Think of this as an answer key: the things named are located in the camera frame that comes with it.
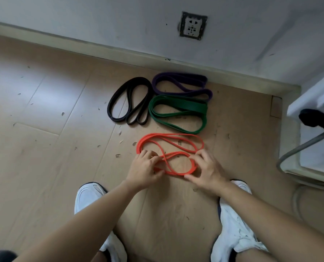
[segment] white sneaker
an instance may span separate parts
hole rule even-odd
[[[251,190],[245,182],[240,180],[231,182],[251,194]],[[257,241],[254,232],[234,209],[221,198],[218,213],[223,229],[213,245],[210,255],[211,262],[228,262],[232,249],[237,253],[251,248],[268,251],[262,242]]]
[[[80,187],[76,195],[75,214],[107,193],[99,183],[91,182]],[[108,250],[112,262],[127,262],[127,253],[122,242],[111,232],[100,251]]]

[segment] outlet cover plate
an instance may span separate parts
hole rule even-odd
[[[207,16],[182,12],[179,26],[179,36],[201,40],[207,24]]]

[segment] resistance band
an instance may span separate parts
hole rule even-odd
[[[144,97],[144,99],[135,108],[133,108],[133,103],[132,103],[133,90],[135,87],[137,87],[139,85],[144,85],[147,87],[147,94]],[[115,105],[117,99],[120,97],[121,94],[123,94],[123,92],[125,90],[127,91],[128,111],[123,117],[114,118],[112,115],[113,106]],[[146,119],[144,121],[140,121],[140,118],[142,117],[144,111],[147,109],[149,102],[153,96],[154,96],[154,91],[152,89],[152,86],[151,86],[151,83],[149,80],[147,80],[144,77],[135,77],[133,79],[130,79],[129,81],[125,82],[120,88],[118,88],[118,90],[111,97],[111,99],[107,105],[107,115],[114,122],[126,121],[128,125],[132,125],[135,122],[138,122],[140,125],[144,125],[147,123],[147,119],[149,118],[149,113],[147,112]],[[141,107],[141,109],[138,112],[136,118],[133,121],[129,122],[129,118],[140,107]]]
[[[161,81],[169,81],[179,87],[183,92],[181,93],[172,93],[172,92],[161,92],[157,89],[157,84]],[[157,74],[152,79],[152,88],[154,89],[156,95],[174,95],[174,96],[199,96],[202,94],[208,95],[206,101],[211,100],[213,97],[213,92],[209,89],[205,89],[208,79],[203,75],[198,74],[187,74],[187,73],[160,73]],[[198,86],[201,89],[191,90],[184,87],[181,83],[190,84],[192,86]]]
[[[196,147],[196,145],[192,141],[190,141],[189,139],[186,139],[186,138],[182,138],[180,136],[193,136],[193,137],[196,137],[202,143],[202,147],[200,147],[198,149]],[[171,152],[171,153],[167,153],[166,154],[166,153],[164,153],[164,150],[162,149],[161,145],[157,141],[155,141],[156,139],[164,140],[164,141],[166,141],[166,142],[174,145],[175,147],[183,150],[184,152],[178,151],[178,152]],[[181,140],[181,141],[187,142],[190,145],[192,145],[192,147],[194,148],[194,150],[186,149],[186,148],[178,145],[177,143],[173,142],[172,140],[174,140],[174,141]],[[165,171],[166,174],[169,174],[169,175],[178,175],[178,176],[184,176],[184,175],[192,174],[196,170],[196,168],[197,168],[196,162],[193,159],[190,159],[191,169],[189,171],[185,172],[185,173],[178,173],[178,172],[175,172],[171,168],[171,166],[168,163],[168,159],[171,159],[172,157],[178,156],[178,155],[184,155],[184,156],[189,157],[190,156],[190,153],[194,154],[198,150],[204,148],[204,142],[203,142],[203,140],[200,137],[198,137],[197,135],[193,135],[193,134],[174,134],[174,133],[150,133],[150,134],[147,134],[147,135],[145,135],[144,137],[142,137],[140,139],[140,141],[136,145],[136,153],[137,154],[140,154],[141,151],[143,150],[143,146],[146,143],[148,143],[148,142],[152,142],[152,143],[156,144],[160,148],[160,150],[162,151],[161,157],[163,157],[163,161],[166,163],[167,167],[170,169],[170,171],[168,171],[168,170]],[[158,168],[158,167],[155,167],[154,170],[155,171],[160,171],[161,169]]]
[[[154,110],[157,105],[167,105],[179,110],[176,113],[158,113]],[[172,95],[159,95],[154,97],[149,104],[149,112],[151,117],[159,123],[166,126],[172,127],[188,134],[198,134],[207,124],[207,102],[197,98],[186,97],[186,96],[172,96]],[[174,124],[165,122],[160,118],[169,118],[174,116],[197,116],[202,119],[202,126],[196,131],[187,131]]]

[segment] wooden floor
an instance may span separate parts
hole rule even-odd
[[[134,142],[147,133],[173,132],[151,119],[145,126],[115,124],[106,113],[125,81],[136,76],[152,80],[157,73],[0,37],[0,249],[20,253],[64,224],[73,216],[82,184],[94,180],[113,189],[135,156]],[[215,83],[207,87],[214,98],[199,136],[232,177],[291,213],[295,184],[275,170],[279,99]],[[176,90],[167,82],[161,89]],[[145,92],[137,88],[134,102]],[[121,97],[114,115],[126,110]],[[194,127],[193,118],[172,122]],[[172,163],[176,170],[189,167],[183,158]],[[165,176],[134,197],[116,231],[137,261],[208,261],[221,232],[216,207],[214,196]],[[301,210],[324,233],[324,192],[308,191]]]

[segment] person's left hand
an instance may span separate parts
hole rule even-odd
[[[154,151],[142,150],[137,154],[130,166],[126,182],[136,191],[143,190],[156,181],[163,175],[164,170],[154,173],[154,166],[162,160]]]

